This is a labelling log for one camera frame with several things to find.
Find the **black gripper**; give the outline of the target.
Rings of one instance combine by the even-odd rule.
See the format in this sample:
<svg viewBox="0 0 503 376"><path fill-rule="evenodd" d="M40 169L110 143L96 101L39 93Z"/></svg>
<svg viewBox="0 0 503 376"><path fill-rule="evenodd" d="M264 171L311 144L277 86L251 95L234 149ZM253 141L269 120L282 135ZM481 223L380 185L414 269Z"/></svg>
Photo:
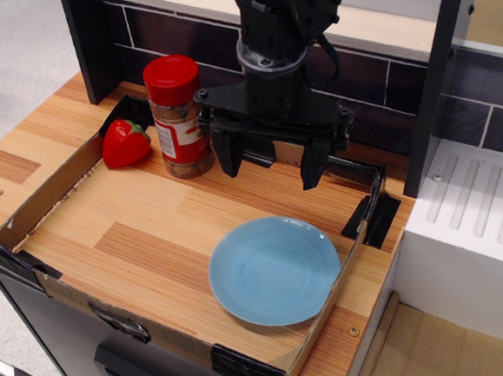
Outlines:
<svg viewBox="0 0 503 376"><path fill-rule="evenodd" d="M311 90L301 69L289 73L250 71L244 80L199 89L200 121L223 172L236 177L250 135L304 145L301 179L304 191L315 188L329 154L348 146L354 113Z"/></svg>

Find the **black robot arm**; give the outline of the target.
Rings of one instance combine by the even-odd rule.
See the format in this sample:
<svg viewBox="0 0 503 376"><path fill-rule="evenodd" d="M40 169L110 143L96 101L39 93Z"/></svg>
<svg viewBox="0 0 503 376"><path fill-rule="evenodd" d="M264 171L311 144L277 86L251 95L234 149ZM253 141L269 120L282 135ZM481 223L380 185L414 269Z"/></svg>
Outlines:
<svg viewBox="0 0 503 376"><path fill-rule="evenodd" d="M315 188L328 157L345 149L352 110L321 95L339 76L325 82L308 77L305 58L318 43L340 66L325 30L339 21L341 0L235 0L241 12L236 55L244 80L195 92L198 123L226 175L237 176L246 139L289 142L303 147L304 189Z"/></svg>

